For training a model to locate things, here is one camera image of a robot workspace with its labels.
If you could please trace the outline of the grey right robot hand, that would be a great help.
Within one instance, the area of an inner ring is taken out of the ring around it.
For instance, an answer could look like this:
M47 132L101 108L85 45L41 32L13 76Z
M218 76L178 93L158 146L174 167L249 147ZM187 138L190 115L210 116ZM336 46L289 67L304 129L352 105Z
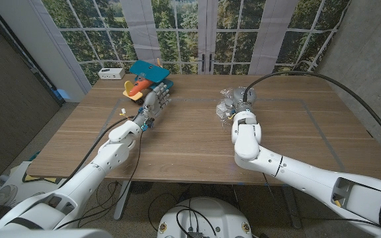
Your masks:
M243 111L252 112L253 104L257 99L254 88L250 88L246 91L245 87L226 89L225 96L226 99L224 103L226 108L236 113Z

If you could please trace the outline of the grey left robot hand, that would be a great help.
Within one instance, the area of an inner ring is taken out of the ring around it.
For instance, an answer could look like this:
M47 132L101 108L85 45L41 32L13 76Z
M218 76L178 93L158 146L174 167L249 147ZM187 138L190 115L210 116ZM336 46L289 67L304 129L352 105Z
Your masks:
M144 104L139 109L138 114L133 119L141 129L149 126L161 111L171 102L169 98L169 89L164 83L160 83L153 91L147 94Z

